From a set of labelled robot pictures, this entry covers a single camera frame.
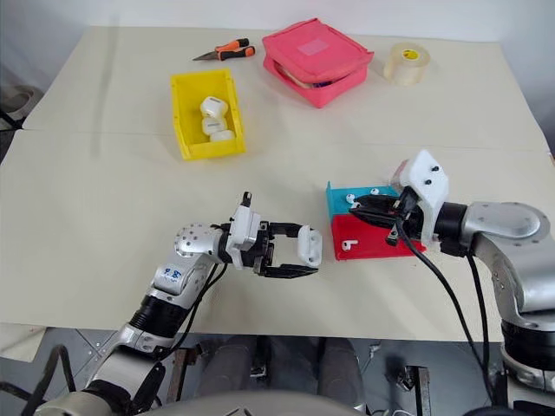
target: pink pouch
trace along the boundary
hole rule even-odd
[[[374,52],[316,18],[262,41],[264,67],[318,108],[363,82],[374,57]]]

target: table surface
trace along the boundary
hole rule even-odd
[[[544,150],[548,146],[497,43],[415,39],[432,56],[423,82],[382,77],[403,38],[353,36],[375,51],[368,79],[315,109],[262,66],[269,32],[236,29],[91,28],[24,123],[30,130],[173,135],[170,75],[229,67],[247,144],[262,134],[299,140],[354,136],[362,143]],[[215,45],[249,37],[247,59],[193,62]]]
[[[423,82],[379,75],[399,39],[354,36],[376,51],[360,87],[317,110],[255,58],[189,62],[260,31],[92,28],[17,133],[0,166],[0,321],[118,328],[138,307],[174,233],[223,222],[243,191],[271,221],[323,233],[320,271],[277,281],[229,270],[202,303],[198,332],[462,340],[441,285],[412,257],[336,262],[325,203],[334,186],[383,185],[425,146],[450,177],[450,200],[519,200],[555,218],[555,171],[498,45],[418,40]],[[247,153],[185,162],[171,126],[169,75],[231,67]],[[278,240],[277,259],[288,255]],[[476,339],[480,318],[462,259],[430,253]],[[490,336],[500,341],[480,264]]]

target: tape roll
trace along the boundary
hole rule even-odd
[[[383,76],[395,85],[409,86],[421,81],[430,54],[416,43],[396,43],[391,48],[389,59],[383,69]]]

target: orange handle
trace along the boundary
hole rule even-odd
[[[229,58],[245,58],[247,56],[253,56],[255,52],[254,46],[249,46],[241,50],[224,50],[223,52],[218,52],[218,59],[225,61]]]
[[[239,48],[244,48],[245,46],[249,46],[249,40],[247,38],[236,39],[232,42],[227,43],[226,45],[217,46],[214,50],[216,52],[224,52],[225,50],[235,50]]]

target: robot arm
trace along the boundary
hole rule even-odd
[[[400,218],[410,238],[479,258],[492,273],[507,370],[528,387],[555,393],[555,241],[547,216],[516,202],[446,202],[447,176],[426,151],[403,162],[393,185],[399,198],[363,196],[351,213],[390,228],[388,244],[397,243]]]
[[[297,238],[304,264],[272,266],[274,237]],[[191,223],[175,236],[173,249],[154,278],[132,319],[114,335],[105,359],[82,392],[71,393],[37,409],[43,415],[109,415],[145,412],[152,405],[165,368],[161,361],[175,347],[175,337],[204,295],[215,267],[233,263],[260,276],[294,278],[317,272],[322,236],[308,225],[261,221],[251,210],[251,194],[230,223]]]

